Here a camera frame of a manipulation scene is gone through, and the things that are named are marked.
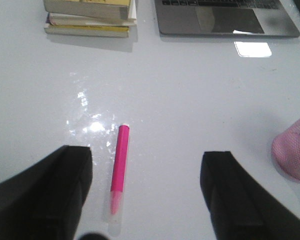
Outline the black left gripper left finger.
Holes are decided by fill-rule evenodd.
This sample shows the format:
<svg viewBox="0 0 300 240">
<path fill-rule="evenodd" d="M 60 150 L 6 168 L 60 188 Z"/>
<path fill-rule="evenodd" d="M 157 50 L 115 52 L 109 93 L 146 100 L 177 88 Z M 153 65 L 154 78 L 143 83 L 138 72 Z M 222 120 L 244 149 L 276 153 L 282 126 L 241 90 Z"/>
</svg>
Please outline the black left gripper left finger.
<svg viewBox="0 0 300 240">
<path fill-rule="evenodd" d="M 89 147 L 64 145 L 0 183 L 0 240 L 72 240 L 93 179 Z"/>
</svg>

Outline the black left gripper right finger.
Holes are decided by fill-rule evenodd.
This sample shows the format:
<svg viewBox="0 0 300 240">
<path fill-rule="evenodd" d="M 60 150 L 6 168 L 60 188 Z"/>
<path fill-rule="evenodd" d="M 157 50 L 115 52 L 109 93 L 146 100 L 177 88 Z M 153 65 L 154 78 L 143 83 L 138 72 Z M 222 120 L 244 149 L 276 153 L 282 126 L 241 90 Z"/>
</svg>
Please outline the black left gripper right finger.
<svg viewBox="0 0 300 240">
<path fill-rule="evenodd" d="M 300 219 L 231 152 L 204 152 L 200 187 L 218 240 L 300 240 Z"/>
</svg>

